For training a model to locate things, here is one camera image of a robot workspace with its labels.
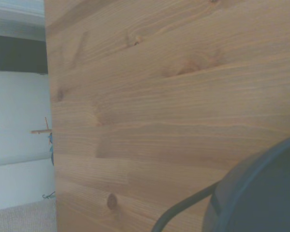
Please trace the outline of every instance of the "wood knot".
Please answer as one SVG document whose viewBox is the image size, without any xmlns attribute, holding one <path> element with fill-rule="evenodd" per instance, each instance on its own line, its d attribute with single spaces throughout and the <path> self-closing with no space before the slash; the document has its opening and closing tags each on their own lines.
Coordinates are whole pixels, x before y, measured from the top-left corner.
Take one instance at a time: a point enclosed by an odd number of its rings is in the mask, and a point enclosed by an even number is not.
<svg viewBox="0 0 290 232">
<path fill-rule="evenodd" d="M 57 92 L 57 101 L 62 101 L 63 100 L 63 97 L 64 97 L 64 92 L 63 90 L 60 88 Z"/>
<path fill-rule="evenodd" d="M 143 38 L 142 38 L 142 36 L 139 36 L 139 35 L 135 36 L 135 43 L 134 43 L 134 46 L 140 44 L 141 42 L 143 42 Z"/>
<path fill-rule="evenodd" d="M 107 198 L 107 207 L 111 210 L 114 210 L 117 207 L 117 198 L 112 193 Z"/>
</svg>

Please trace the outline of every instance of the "black cable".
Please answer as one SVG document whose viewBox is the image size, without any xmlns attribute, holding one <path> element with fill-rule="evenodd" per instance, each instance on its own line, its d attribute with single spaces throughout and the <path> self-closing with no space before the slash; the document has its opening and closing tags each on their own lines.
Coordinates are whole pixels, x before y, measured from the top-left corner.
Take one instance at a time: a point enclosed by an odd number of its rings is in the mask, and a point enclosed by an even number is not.
<svg viewBox="0 0 290 232">
<path fill-rule="evenodd" d="M 203 200 L 209 195 L 213 194 L 219 182 L 214 183 L 213 185 L 193 194 L 192 196 L 184 199 L 183 201 L 177 203 L 168 209 L 162 216 L 158 219 L 154 225 L 151 232 L 162 232 L 163 228 L 168 224 L 168 222 L 174 218 L 177 214 L 181 213 L 185 209 L 193 206 L 195 203 Z"/>
<path fill-rule="evenodd" d="M 49 194 L 49 195 L 43 195 L 42 197 L 44 198 L 44 199 L 49 199 L 53 194 L 54 194 L 55 192 L 53 192 L 52 194 Z"/>
</svg>

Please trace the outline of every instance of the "dark gray shade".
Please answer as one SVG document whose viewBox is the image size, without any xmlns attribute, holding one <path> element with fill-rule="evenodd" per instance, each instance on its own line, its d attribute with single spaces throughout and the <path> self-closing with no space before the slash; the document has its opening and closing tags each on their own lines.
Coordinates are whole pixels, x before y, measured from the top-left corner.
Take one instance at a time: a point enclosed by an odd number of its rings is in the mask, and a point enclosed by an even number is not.
<svg viewBox="0 0 290 232">
<path fill-rule="evenodd" d="M 0 36 L 0 71 L 48 73 L 46 43 Z"/>
</svg>

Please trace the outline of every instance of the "wood grain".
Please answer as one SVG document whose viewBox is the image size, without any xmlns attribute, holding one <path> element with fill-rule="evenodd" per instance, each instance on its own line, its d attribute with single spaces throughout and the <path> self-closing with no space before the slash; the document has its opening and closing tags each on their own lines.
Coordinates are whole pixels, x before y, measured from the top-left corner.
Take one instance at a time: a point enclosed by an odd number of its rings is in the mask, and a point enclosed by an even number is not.
<svg viewBox="0 0 290 232">
<path fill-rule="evenodd" d="M 45 0 L 58 231 L 150 231 L 290 136 L 290 0 Z M 165 231 L 201 231 L 208 199 Z"/>
</svg>

